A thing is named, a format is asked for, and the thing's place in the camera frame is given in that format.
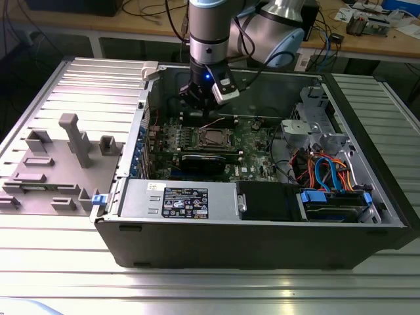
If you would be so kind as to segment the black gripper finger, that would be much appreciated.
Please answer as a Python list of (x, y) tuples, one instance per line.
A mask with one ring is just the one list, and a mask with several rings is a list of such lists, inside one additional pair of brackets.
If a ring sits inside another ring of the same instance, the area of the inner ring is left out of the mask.
[(206, 125), (210, 111), (208, 92), (195, 83), (189, 83), (180, 89), (179, 96), (187, 125), (194, 127)]

